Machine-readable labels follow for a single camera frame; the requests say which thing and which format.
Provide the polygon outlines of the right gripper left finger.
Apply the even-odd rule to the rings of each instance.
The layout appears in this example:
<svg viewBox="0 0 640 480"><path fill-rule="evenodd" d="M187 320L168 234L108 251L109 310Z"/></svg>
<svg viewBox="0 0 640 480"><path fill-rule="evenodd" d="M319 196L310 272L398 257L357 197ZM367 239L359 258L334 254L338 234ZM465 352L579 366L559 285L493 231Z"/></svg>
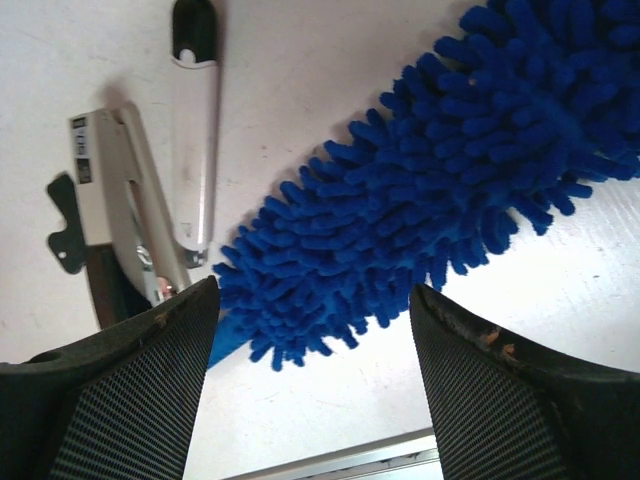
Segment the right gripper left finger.
<svg viewBox="0 0 640 480"><path fill-rule="evenodd" d="M3 363L2 478L182 478L219 309L208 277L94 335Z"/></svg>

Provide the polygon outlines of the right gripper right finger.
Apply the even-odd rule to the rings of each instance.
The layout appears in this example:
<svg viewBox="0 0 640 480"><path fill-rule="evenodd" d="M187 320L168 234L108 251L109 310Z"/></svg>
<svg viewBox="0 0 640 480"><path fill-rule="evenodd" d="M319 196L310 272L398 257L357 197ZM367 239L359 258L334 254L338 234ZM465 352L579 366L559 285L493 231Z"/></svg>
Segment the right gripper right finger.
<svg viewBox="0 0 640 480"><path fill-rule="evenodd" d="M444 478L638 478L638 373L545 347L427 285L410 320Z"/></svg>

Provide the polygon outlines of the blue microfiber duster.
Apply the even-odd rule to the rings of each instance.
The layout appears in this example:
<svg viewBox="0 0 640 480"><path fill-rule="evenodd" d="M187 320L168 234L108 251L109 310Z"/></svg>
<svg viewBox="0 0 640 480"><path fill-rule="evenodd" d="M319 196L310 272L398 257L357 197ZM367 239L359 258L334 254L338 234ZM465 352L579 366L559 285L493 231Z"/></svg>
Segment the blue microfiber duster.
<svg viewBox="0 0 640 480"><path fill-rule="evenodd" d="M489 1L459 28L222 248L211 364L356 347L416 284L504 253L518 217L544 234L593 183L638 177L637 2Z"/></svg>

